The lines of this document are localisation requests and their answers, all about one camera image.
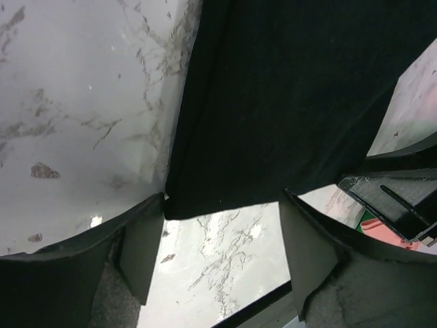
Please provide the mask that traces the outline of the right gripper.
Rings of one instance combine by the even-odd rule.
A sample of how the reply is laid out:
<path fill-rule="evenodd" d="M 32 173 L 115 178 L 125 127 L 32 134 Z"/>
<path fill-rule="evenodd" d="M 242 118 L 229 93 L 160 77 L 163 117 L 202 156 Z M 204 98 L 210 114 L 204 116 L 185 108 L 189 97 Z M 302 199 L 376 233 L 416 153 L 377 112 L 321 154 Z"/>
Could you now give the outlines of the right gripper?
<path fill-rule="evenodd" d="M 436 145 L 366 157 L 337 186 L 406 242 L 436 244 Z"/>

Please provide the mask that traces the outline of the black t-shirt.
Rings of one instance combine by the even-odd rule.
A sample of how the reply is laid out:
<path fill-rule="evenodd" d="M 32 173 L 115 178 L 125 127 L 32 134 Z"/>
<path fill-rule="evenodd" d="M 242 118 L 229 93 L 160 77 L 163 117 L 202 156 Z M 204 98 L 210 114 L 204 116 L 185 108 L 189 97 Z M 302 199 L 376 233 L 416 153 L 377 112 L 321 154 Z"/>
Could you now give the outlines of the black t-shirt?
<path fill-rule="evenodd" d="M 204 1 L 165 185 L 183 220 L 302 195 L 358 167 L 435 1 Z"/>

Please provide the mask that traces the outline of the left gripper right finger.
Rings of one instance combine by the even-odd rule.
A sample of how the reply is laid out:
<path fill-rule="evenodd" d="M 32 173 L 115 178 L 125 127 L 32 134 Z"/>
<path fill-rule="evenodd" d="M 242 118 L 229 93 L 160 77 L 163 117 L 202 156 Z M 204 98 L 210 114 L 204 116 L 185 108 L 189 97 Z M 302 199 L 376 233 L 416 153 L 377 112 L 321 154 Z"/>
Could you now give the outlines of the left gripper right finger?
<path fill-rule="evenodd" d="M 280 221 L 308 327 L 435 327 L 436 257 L 365 236 L 284 191 Z"/>

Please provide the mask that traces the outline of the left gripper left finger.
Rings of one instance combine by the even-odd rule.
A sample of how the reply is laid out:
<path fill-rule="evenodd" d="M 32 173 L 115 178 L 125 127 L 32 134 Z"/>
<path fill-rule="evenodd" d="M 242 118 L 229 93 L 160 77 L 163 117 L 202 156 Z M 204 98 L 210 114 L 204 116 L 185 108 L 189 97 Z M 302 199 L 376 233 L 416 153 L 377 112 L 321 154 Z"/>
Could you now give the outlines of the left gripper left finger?
<path fill-rule="evenodd" d="M 157 193 L 125 213 L 33 254 L 1 257 L 2 327 L 86 327 L 111 253 L 128 291 L 145 305 L 164 223 Z"/>

